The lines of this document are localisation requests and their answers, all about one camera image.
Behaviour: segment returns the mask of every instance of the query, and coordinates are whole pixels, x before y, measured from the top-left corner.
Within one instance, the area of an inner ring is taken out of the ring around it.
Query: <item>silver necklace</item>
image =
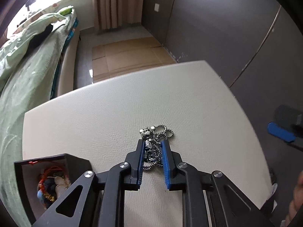
[[[155,132],[157,128],[162,127],[164,130]],[[174,133],[167,129],[165,125],[145,127],[140,131],[141,138],[145,142],[144,162],[148,163],[143,166],[143,170],[149,171],[154,166],[163,167],[161,141],[171,138]]]

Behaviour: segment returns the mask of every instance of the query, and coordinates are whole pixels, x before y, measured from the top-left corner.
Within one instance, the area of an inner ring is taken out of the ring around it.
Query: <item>blue gripper pad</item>
[[[269,134],[274,135],[285,142],[293,142],[296,137],[293,133],[280,128],[276,123],[270,122],[267,125],[267,131]]]
[[[166,152],[166,148],[165,148],[163,142],[161,142],[161,145],[162,145],[162,163],[163,163],[163,171],[164,171],[164,180],[165,180],[167,189],[170,189],[171,179],[170,179],[170,168],[169,168],[169,163],[168,163],[168,158],[167,158],[167,152]]]
[[[138,176],[137,176],[137,184],[140,188],[140,185],[142,184],[142,176],[143,176],[143,165],[144,165],[144,151],[145,151],[145,143],[143,141],[142,143],[142,149],[141,149],[141,153],[140,153],[140,161],[139,161],[139,165],[138,165]]]

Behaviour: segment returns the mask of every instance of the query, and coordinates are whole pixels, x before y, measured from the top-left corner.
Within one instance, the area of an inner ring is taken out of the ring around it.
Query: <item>metal ball chain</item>
[[[156,125],[155,127],[156,127],[155,131],[159,127],[162,127],[164,129],[163,131],[160,131],[160,132],[154,132],[153,140],[156,141],[157,143],[161,143],[162,140],[169,139],[174,135],[173,131],[171,129],[167,129],[167,127],[163,124]],[[143,166],[144,171],[149,171],[154,166],[163,167],[163,164],[162,164],[162,149],[159,145],[155,145],[153,147],[152,154],[153,154],[152,158],[154,159],[154,162],[150,163],[149,165],[144,165]]]

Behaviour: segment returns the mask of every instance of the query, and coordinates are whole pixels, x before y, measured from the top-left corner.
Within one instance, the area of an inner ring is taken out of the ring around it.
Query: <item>green blanket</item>
[[[76,14],[49,13],[31,23],[0,50],[0,197],[14,221],[31,226],[16,184],[14,162],[22,160],[25,112],[50,98],[55,70]],[[31,55],[23,56],[28,43],[54,23],[51,34]]]

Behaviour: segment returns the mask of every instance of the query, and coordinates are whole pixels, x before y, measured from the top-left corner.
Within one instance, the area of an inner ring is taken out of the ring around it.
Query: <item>gray wall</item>
[[[178,62],[206,60],[230,86],[278,9],[276,0],[175,0],[165,47]]]
[[[164,44],[169,26],[169,16],[174,0],[143,0],[142,25]],[[155,3],[160,4],[159,12],[154,10]]]
[[[302,152],[267,134],[266,126],[280,104],[303,110],[303,36],[281,10],[273,32],[246,71],[231,87],[262,145],[268,165],[278,178],[274,223],[288,212],[293,189],[303,169]]]

